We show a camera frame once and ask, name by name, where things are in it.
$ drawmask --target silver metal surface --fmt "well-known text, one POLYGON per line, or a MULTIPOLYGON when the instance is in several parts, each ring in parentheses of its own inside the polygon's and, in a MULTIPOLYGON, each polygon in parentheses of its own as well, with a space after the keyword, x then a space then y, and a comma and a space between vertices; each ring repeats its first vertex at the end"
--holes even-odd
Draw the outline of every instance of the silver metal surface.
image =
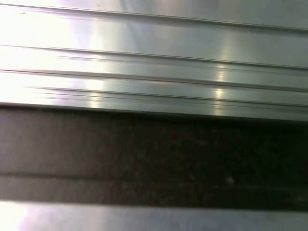
POLYGON ((308 215, 0 202, 3 231, 305 231, 308 215))
POLYGON ((137 2, 0 1, 0 102, 308 120, 308 32, 137 2))
POLYGON ((308 33, 0 8, 0 45, 308 67, 308 33))
POLYGON ((0 3, 308 29, 306 0, 0 0, 0 3))

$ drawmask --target metal channel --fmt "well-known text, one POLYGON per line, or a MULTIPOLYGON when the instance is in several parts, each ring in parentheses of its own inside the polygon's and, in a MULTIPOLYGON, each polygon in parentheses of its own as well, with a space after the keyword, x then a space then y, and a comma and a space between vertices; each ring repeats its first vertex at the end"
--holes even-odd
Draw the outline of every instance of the metal channel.
POLYGON ((308 29, 306 0, 1 0, 0 3, 308 29))
POLYGON ((16 231, 304 231, 308 215, 256 212, 39 204, 1 201, 1 230, 16 231))
POLYGON ((234 0, 247 15, 228 24, 213 15, 240 7, 201 18, 184 10, 200 1, 171 11, 137 0, 2 0, 0 102, 307 121, 308 32, 250 20, 252 2, 234 0))

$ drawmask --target aluminum profile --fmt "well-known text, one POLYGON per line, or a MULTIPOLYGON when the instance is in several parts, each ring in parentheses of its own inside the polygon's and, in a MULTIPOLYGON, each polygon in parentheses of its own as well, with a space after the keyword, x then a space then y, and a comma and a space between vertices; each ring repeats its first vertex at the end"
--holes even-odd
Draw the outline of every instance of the aluminum profile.
POLYGON ((308 9, 273 16, 294 1, 62 2, 0 0, 0 102, 308 120, 308 9))

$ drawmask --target metal rail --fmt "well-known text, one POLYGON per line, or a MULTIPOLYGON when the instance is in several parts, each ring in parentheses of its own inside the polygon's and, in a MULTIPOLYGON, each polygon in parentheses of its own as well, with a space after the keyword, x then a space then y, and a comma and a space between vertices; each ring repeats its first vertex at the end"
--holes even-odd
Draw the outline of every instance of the metal rail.
POLYGON ((205 2, 1 0, 0 102, 308 120, 306 16, 205 2))
POLYGON ((0 202, 1 230, 16 231, 304 231, 308 215, 172 208, 0 202))

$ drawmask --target dark rubber surface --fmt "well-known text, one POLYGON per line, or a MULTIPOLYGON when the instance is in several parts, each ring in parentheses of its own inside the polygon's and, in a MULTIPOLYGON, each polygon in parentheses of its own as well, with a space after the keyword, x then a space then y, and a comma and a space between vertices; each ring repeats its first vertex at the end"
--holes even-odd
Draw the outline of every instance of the dark rubber surface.
POLYGON ((0 109, 0 199, 308 210, 308 124, 0 109))

